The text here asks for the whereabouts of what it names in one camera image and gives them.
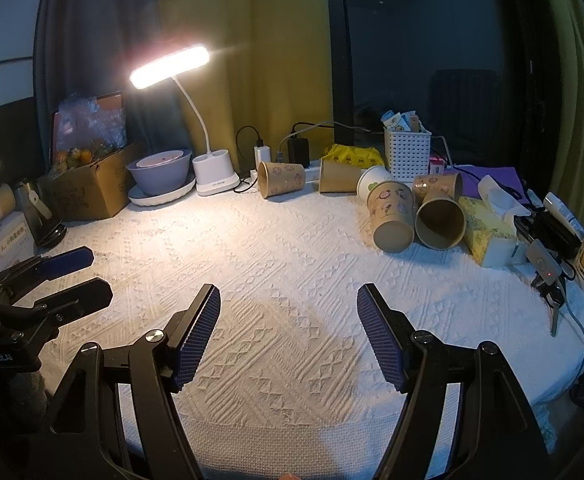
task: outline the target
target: textured tablecloth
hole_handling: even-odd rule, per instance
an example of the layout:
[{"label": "textured tablecloth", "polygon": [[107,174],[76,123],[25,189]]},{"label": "textured tablecloth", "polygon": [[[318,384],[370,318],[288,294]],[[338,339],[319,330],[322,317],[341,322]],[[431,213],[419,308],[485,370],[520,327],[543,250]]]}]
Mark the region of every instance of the textured tablecloth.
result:
[{"label": "textured tablecloth", "polygon": [[[193,383],[175,397],[208,478],[368,479],[404,396],[385,383],[356,310],[363,283],[416,328],[446,343],[495,341],[532,404],[561,394],[583,355],[578,329],[549,333],[531,266],[482,269],[465,248],[416,243],[384,254],[355,196],[319,195],[316,184],[263,200],[256,190],[207,198],[190,193],[157,208],[70,227],[54,253],[87,245],[93,266],[38,287],[22,304],[94,276],[114,291],[110,307],[61,329],[41,352],[55,389],[80,345],[129,344],[189,306],[203,283],[221,291],[221,315]],[[568,295],[584,324],[584,294]],[[126,436],[135,434],[123,388]],[[448,388],[430,473],[444,469],[458,388]]]}]

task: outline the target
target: screw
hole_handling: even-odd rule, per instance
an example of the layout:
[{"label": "screw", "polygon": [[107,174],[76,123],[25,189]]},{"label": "screw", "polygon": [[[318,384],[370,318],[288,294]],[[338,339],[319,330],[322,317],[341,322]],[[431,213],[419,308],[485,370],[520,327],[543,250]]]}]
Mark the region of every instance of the screw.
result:
[{"label": "screw", "polygon": [[416,330],[414,332],[414,339],[419,343],[427,344],[434,340],[434,335],[427,330]]},{"label": "screw", "polygon": [[498,346],[496,346],[496,343],[492,343],[492,341],[484,341],[480,344],[480,349],[489,355],[496,355],[498,353]]},{"label": "screw", "polygon": [[82,354],[89,354],[97,349],[96,343],[86,343],[81,347]]},{"label": "screw", "polygon": [[150,330],[150,332],[146,334],[146,340],[148,340],[150,343],[156,343],[157,341],[160,341],[162,338],[163,330],[154,329]]}]

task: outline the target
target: yellow curtain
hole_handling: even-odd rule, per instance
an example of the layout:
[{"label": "yellow curtain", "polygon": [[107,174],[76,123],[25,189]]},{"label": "yellow curtain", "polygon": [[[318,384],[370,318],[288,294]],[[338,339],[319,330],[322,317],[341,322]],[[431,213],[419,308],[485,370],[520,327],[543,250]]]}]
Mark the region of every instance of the yellow curtain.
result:
[{"label": "yellow curtain", "polygon": [[562,79],[561,127],[550,189],[584,225],[584,1],[549,1]]},{"label": "yellow curtain", "polygon": [[[175,43],[203,43],[211,62],[179,81],[205,120],[213,150],[230,151],[238,168],[234,134],[258,128],[272,159],[296,121],[331,119],[331,60],[327,0],[159,0],[163,25]],[[205,151],[201,127],[182,100],[197,153]],[[330,130],[309,133],[310,156],[332,143]],[[255,134],[239,145],[253,167]]]}]

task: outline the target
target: yellow package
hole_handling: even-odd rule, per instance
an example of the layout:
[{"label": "yellow package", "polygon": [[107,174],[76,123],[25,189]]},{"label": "yellow package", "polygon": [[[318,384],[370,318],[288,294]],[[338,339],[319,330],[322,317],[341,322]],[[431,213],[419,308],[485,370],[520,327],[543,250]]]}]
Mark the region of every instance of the yellow package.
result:
[{"label": "yellow package", "polygon": [[363,170],[384,164],[383,158],[376,148],[355,148],[354,146],[343,146],[343,144],[333,144],[329,148],[325,148],[321,158],[350,164]]}]

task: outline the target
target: white basket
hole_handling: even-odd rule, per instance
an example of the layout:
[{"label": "white basket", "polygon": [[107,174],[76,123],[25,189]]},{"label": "white basket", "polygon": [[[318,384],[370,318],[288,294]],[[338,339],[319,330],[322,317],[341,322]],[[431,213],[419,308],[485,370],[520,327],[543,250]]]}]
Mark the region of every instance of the white basket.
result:
[{"label": "white basket", "polygon": [[387,170],[401,182],[412,182],[429,170],[431,132],[392,132],[385,130]]}]

